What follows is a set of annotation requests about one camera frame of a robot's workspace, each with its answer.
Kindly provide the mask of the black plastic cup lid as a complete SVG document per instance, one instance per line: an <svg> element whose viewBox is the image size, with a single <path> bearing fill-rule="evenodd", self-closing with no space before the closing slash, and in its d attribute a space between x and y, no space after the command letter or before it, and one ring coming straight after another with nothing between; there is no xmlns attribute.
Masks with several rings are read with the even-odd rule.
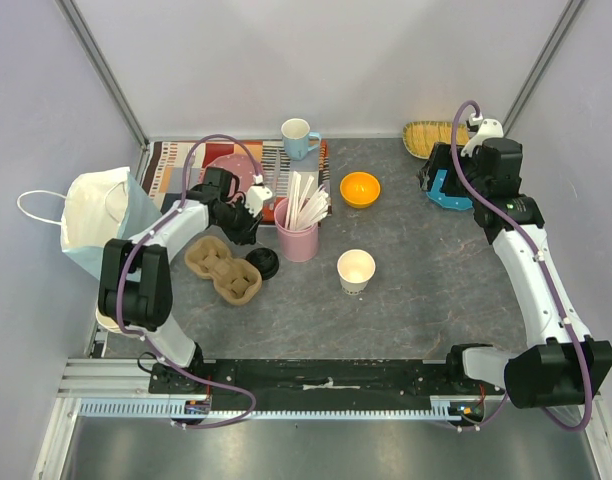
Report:
<svg viewBox="0 0 612 480"><path fill-rule="evenodd" d="M274 277L280 266L277 253L267 247L251 250L245 256L245 260L259 271L263 281L267 281Z"/></svg>

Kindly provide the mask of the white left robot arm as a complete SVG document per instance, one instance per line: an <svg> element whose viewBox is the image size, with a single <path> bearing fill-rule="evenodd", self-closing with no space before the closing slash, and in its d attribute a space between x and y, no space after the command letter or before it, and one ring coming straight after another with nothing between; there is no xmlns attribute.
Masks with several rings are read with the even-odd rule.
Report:
<svg viewBox="0 0 612 480"><path fill-rule="evenodd" d="M103 249L98 310L172 367L171 382L184 393L201 389L206 371L201 348L172 315L170 263L211 226L237 245L256 241L264 204L273 193L260 175L246 192L238 186L231 172L209 167L203 180L184 191L161 219L128 240L109 240Z"/></svg>

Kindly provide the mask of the white paper coffee cup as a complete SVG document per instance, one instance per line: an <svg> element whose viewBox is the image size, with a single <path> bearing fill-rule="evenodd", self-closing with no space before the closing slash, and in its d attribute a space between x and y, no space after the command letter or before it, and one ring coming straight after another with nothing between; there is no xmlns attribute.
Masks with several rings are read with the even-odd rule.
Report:
<svg viewBox="0 0 612 480"><path fill-rule="evenodd" d="M376 270L374 258L365 250L351 249L337 261L337 272L342 290L348 295L363 292Z"/></svg>

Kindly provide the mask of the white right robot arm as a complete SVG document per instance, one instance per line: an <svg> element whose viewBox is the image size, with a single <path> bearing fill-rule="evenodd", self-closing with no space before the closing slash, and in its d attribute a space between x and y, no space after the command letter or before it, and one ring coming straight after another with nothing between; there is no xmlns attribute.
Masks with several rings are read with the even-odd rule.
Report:
<svg viewBox="0 0 612 480"><path fill-rule="evenodd" d="M592 337L566 294L539 207L520 191L522 159L521 144L511 139L488 139L469 156L438 142L418 174L435 203L472 204L510 278L527 337L520 354L485 344L453 347L444 381L459 394L479 381L493 384L520 409L584 405L612 367L612 346Z"/></svg>

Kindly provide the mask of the light blue paper bag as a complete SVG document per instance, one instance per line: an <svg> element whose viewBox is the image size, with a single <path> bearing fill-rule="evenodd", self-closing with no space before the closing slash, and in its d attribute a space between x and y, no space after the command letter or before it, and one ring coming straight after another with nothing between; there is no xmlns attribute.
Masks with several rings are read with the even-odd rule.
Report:
<svg viewBox="0 0 612 480"><path fill-rule="evenodd" d="M32 196L53 196L62 202L57 220L27 208ZM127 240L161 219L159 208L128 166L83 173L66 193L30 190L18 195L17 208L27 217L60 230L60 248L94 280L101 275L103 249L112 239Z"/></svg>

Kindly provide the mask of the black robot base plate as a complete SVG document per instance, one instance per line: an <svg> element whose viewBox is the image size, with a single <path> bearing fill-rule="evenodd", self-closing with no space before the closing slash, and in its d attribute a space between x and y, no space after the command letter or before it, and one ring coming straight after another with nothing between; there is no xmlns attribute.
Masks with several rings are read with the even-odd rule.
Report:
<svg viewBox="0 0 612 480"><path fill-rule="evenodd" d="M198 376L245 389L256 408L268 410L421 409L432 396L503 393L483 381L451 377L442 361L218 359L205 361Z"/></svg>

